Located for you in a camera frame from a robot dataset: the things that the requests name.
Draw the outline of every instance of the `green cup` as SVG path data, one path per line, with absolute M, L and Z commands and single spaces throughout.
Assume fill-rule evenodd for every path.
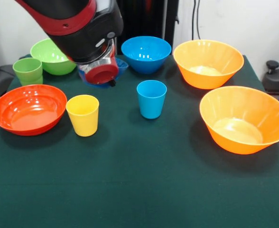
M 43 84 L 43 67 L 38 59 L 20 59 L 14 63 L 13 70 L 22 86 Z

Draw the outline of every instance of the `green bowl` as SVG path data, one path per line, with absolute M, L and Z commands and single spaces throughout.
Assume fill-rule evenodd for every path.
M 66 75 L 76 67 L 49 38 L 36 43 L 31 48 L 31 56 L 39 59 L 43 69 L 52 75 Z

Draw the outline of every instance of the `plastic bowl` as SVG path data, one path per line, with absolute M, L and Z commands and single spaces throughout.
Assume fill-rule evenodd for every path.
M 152 74 L 164 64 L 171 46 L 157 37 L 134 37 L 123 43 L 121 51 L 135 71 Z
M 17 135 L 42 134 L 65 112 L 66 95 L 50 85 L 27 85 L 0 98 L 0 127 Z
M 244 57 L 237 49 L 212 40 L 180 44 L 173 56 L 185 81 L 200 89 L 221 87 L 244 65 Z
M 39 59 L 43 63 L 43 69 L 52 75 L 66 75 L 76 67 L 49 38 L 36 43 L 30 53 L 33 58 Z
M 279 142 L 279 101 L 256 89 L 225 86 L 207 93 L 200 113 L 214 141 L 237 154 Z

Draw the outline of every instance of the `white wall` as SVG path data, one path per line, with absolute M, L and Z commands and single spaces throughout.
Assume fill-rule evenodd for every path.
M 40 26 L 14 0 L 0 0 L 0 65 L 12 64 L 29 54 L 36 42 L 46 38 Z
M 174 48 L 191 39 L 193 2 L 180 0 Z M 201 39 L 240 50 L 259 78 L 267 60 L 279 61 L 279 0 L 201 0 L 199 28 Z

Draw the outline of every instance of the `blue bowl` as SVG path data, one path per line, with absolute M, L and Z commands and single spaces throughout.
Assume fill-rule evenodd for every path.
M 122 44 L 121 51 L 135 71 L 152 74 L 164 64 L 171 46 L 157 37 L 134 37 Z

